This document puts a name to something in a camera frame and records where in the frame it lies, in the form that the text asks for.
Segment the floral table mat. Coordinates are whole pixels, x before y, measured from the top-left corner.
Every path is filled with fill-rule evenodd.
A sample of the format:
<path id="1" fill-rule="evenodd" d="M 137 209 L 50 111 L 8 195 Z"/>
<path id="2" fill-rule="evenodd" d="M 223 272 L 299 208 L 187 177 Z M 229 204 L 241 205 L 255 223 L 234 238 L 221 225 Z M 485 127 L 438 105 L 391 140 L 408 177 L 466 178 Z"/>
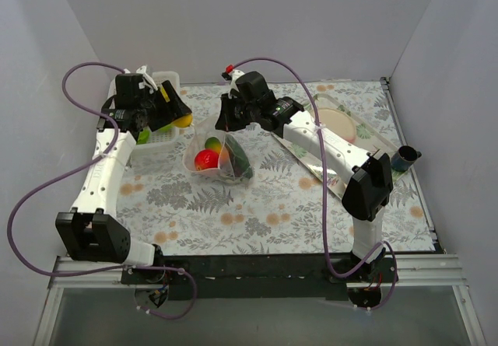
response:
<path id="1" fill-rule="evenodd" d="M 327 94 L 398 146 L 398 132 L 380 82 L 312 82 L 312 95 Z M 217 115 L 221 86 L 183 86 L 182 100 L 195 123 Z M 193 130 L 152 153 L 137 147 L 118 188 L 117 219 L 136 239 L 156 243 L 165 254 L 322 253 L 322 186 L 290 151 L 258 126 L 234 134 L 247 153 L 250 183 L 225 183 L 189 173 L 182 157 Z M 395 252 L 435 250 L 416 182 L 397 181 L 383 219 L 383 239 Z M 328 246 L 349 252 L 353 243 L 350 215 L 333 194 L 328 196 Z"/>

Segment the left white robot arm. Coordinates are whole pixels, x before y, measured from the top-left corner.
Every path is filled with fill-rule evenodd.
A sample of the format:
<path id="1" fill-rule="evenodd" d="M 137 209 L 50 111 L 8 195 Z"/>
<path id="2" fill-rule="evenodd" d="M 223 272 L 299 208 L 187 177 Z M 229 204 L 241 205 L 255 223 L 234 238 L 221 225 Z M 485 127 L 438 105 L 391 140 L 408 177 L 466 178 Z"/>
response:
<path id="1" fill-rule="evenodd" d="M 160 282 L 165 264 L 156 248 L 132 237 L 117 220 L 117 197 L 125 168 L 145 129 L 157 131 L 191 115 L 179 97 L 176 72 L 136 72 L 115 76 L 109 96 L 98 111 L 96 144 L 81 191 L 55 227 L 73 260 L 139 266 L 150 284 Z"/>

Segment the floral rectangular tray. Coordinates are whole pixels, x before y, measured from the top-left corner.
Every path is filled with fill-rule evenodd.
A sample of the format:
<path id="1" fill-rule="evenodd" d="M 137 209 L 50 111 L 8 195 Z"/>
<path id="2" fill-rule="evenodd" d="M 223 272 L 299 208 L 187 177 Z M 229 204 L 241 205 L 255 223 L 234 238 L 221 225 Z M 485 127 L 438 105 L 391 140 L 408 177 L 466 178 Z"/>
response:
<path id="1" fill-rule="evenodd" d="M 328 189 L 338 198 L 342 198 L 349 181 L 343 179 L 345 166 L 361 166 L 367 160 L 367 153 L 384 152 L 389 156 L 394 155 L 398 147 L 386 138 L 382 137 L 369 124 L 361 118 L 347 110 L 343 104 L 326 93 L 318 93 L 314 96 L 314 101 L 319 108 L 332 108 L 346 113 L 356 126 L 356 140 L 353 144 L 339 137 L 334 132 L 327 129 L 323 124 L 324 148 L 326 151 L 327 184 Z M 311 118 L 305 125 L 300 127 L 302 135 L 307 140 L 313 140 L 311 144 L 302 138 L 288 141 L 284 138 L 277 138 L 283 146 L 302 162 L 318 179 L 322 178 L 321 150 L 317 142 L 317 135 L 314 131 L 308 131 L 307 126 L 314 123 Z"/>

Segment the white plastic basket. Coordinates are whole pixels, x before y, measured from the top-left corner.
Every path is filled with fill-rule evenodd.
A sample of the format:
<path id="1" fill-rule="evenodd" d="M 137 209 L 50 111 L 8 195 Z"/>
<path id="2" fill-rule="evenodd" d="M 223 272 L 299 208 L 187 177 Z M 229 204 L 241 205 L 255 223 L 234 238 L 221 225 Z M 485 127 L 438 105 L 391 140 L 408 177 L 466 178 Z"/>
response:
<path id="1" fill-rule="evenodd" d="M 126 72 L 124 74 L 137 74 L 136 72 Z M 176 89 L 177 94 L 179 95 L 179 75 L 176 72 L 155 72 L 152 74 L 154 81 L 159 87 L 157 91 L 160 91 L 161 84 L 166 80 L 169 80 L 173 87 Z M 114 95 L 115 87 L 114 81 L 110 86 L 110 97 Z M 149 128 L 145 128 L 151 132 L 149 141 L 144 145 L 137 144 L 137 138 L 140 132 L 121 132 L 119 130 L 119 136 L 117 140 L 117 144 L 114 146 L 116 150 L 120 152 L 121 155 L 131 155 L 135 153 L 136 155 L 141 155 L 146 152 L 151 152 L 156 149 L 161 149 L 162 147 L 172 143 L 174 139 L 177 137 L 177 133 L 179 128 L 169 124 L 163 128 L 160 128 L 156 131 L 151 131 Z"/>

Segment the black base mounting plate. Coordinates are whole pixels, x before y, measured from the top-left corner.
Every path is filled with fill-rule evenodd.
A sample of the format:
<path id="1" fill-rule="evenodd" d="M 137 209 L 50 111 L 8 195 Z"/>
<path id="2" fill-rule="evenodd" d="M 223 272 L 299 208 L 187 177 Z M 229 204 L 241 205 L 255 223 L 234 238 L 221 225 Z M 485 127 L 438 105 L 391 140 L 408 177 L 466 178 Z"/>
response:
<path id="1" fill-rule="evenodd" d="M 346 301 L 348 284 L 361 288 L 390 284 L 395 264 L 390 256 L 364 264 L 347 278 L 328 269 L 323 253 L 157 256 L 155 265 L 183 268 L 198 288 L 199 299 L 323 298 Z"/>

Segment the dark blue mug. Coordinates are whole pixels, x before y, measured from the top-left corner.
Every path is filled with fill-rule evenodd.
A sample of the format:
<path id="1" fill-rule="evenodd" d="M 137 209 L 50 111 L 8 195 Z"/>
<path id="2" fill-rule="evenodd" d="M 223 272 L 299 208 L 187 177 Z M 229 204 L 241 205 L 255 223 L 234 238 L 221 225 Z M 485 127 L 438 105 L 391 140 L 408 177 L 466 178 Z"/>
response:
<path id="1" fill-rule="evenodd" d="M 404 173 L 422 156 L 420 151 L 417 151 L 409 145 L 403 145 L 391 157 L 391 168 L 395 171 Z"/>

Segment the beige pink round plate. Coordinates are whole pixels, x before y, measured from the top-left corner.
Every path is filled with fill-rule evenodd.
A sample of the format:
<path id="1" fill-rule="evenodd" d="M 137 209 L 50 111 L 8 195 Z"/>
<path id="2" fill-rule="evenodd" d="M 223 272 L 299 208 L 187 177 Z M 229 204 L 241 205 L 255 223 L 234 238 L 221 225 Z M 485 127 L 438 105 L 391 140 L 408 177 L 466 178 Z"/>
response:
<path id="1" fill-rule="evenodd" d="M 319 108 L 318 115 L 327 129 L 351 144 L 355 142 L 356 126 L 346 113 L 332 108 Z"/>

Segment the yellow lemon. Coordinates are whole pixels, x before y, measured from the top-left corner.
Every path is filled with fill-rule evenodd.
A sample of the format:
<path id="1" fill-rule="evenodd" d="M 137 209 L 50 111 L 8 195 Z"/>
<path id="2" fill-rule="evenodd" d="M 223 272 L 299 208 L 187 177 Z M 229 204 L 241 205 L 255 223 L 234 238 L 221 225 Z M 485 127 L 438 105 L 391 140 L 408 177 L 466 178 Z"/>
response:
<path id="1" fill-rule="evenodd" d="M 183 117 L 180 117 L 176 119 L 172 125 L 177 127 L 177 128 L 187 128 L 192 125 L 193 122 L 193 116 L 192 114 L 185 115 Z"/>

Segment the clear zip top bag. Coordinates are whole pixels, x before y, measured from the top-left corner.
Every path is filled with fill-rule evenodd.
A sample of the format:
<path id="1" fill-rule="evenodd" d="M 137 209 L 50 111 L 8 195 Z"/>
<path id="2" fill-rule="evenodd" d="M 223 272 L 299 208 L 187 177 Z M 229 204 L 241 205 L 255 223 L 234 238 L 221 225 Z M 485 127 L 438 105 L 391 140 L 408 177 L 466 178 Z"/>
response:
<path id="1" fill-rule="evenodd" d="M 249 182 L 254 171 L 246 152 L 230 133 L 216 129 L 216 122 L 212 115 L 195 125 L 183 155 L 184 168 L 228 183 Z"/>

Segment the red apple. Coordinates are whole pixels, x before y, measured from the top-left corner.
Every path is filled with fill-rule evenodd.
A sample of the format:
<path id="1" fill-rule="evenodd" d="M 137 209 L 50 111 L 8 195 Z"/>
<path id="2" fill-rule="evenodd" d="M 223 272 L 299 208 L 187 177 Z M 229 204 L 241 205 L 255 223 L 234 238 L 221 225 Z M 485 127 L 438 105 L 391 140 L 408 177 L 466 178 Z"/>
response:
<path id="1" fill-rule="evenodd" d="M 219 155 L 210 150 L 203 149 L 194 158 L 194 167 L 196 171 L 215 169 L 219 164 Z"/>

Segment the orange green mango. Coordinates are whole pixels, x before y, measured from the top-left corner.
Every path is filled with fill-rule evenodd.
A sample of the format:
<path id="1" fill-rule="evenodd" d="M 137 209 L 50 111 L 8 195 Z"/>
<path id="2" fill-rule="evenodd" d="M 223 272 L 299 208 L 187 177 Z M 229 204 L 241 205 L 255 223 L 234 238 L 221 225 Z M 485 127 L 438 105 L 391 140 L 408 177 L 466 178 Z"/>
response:
<path id="1" fill-rule="evenodd" d="M 217 137 L 207 138 L 205 141 L 205 148 L 216 152 L 219 155 L 219 161 L 221 163 L 226 162 L 230 158 L 226 146 Z"/>

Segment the aluminium frame rail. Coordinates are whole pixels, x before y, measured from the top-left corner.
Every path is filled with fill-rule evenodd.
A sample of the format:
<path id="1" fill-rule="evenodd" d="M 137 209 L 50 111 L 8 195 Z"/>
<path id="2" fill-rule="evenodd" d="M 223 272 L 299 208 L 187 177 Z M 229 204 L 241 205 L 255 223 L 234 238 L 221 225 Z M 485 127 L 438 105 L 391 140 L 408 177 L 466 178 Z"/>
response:
<path id="1" fill-rule="evenodd" d="M 458 257 L 454 254 L 401 254 L 396 263 L 387 255 L 378 265 L 381 284 L 387 285 L 396 274 L 400 286 L 459 286 L 467 280 Z M 172 256 L 165 262 L 169 267 L 182 267 L 197 282 L 221 279 L 242 280 L 246 278 L 322 279 L 337 282 L 326 267 L 324 257 L 316 254 L 280 255 L 220 255 L 220 256 Z M 56 277 L 50 280 L 51 287 L 112 287 L 116 285 L 152 286 L 162 280 L 159 274 L 144 270 L 115 268 L 103 271 L 103 263 L 73 261 L 59 258 L 55 270 L 73 274 L 77 271 L 97 273 L 84 276 Z"/>

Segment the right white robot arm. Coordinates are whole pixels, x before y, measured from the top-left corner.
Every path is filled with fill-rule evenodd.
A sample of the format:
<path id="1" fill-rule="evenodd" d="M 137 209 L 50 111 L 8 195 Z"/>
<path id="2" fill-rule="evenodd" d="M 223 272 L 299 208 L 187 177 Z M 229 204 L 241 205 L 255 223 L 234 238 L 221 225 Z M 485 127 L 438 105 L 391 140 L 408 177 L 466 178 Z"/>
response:
<path id="1" fill-rule="evenodd" d="M 216 129 L 240 131 L 258 124 L 320 159 L 324 171 L 334 171 L 346 185 L 342 205 L 352 217 L 355 232 L 352 268 L 343 276 L 373 280 L 381 271 L 379 261 L 385 254 L 382 219 L 393 190 L 389 155 L 356 147 L 321 125 L 317 112 L 309 113 L 288 96 L 275 97 L 258 72 L 230 68 L 223 78 L 230 82 L 230 90 L 221 96 Z"/>

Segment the green cucumber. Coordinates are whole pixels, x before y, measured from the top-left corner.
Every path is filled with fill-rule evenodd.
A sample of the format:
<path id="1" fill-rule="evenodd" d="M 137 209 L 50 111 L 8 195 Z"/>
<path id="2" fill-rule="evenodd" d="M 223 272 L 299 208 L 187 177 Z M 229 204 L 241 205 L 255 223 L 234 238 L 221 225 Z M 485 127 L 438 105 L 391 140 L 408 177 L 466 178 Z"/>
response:
<path id="1" fill-rule="evenodd" d="M 254 175 L 249 159 L 238 141 L 231 135 L 226 136 L 225 146 L 230 157 L 230 164 L 235 178 L 251 179 Z"/>

